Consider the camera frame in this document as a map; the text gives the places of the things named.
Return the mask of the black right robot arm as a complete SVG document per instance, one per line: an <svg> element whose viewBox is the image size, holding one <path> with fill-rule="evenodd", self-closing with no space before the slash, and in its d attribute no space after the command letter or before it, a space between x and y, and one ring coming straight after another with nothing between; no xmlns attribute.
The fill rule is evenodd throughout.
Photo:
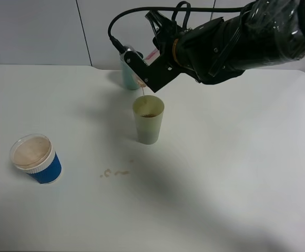
<svg viewBox="0 0 305 252"><path fill-rule="evenodd" d="M298 61L305 56L305 1L254 1L237 17L213 19L194 29L151 10L159 57L144 82L157 91L179 74L216 85L246 70Z"/></svg>

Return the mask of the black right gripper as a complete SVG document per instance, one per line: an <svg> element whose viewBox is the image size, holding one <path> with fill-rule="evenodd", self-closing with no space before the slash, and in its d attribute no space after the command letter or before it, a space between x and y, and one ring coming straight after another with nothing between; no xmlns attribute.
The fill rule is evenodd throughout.
<svg viewBox="0 0 305 252"><path fill-rule="evenodd" d="M153 32L153 44L159 51L159 56L152 63L152 72L158 76L192 75L192 70L182 66L177 60L177 44L179 40L192 31L183 28L157 10L150 10L145 18L149 21Z"/></svg>

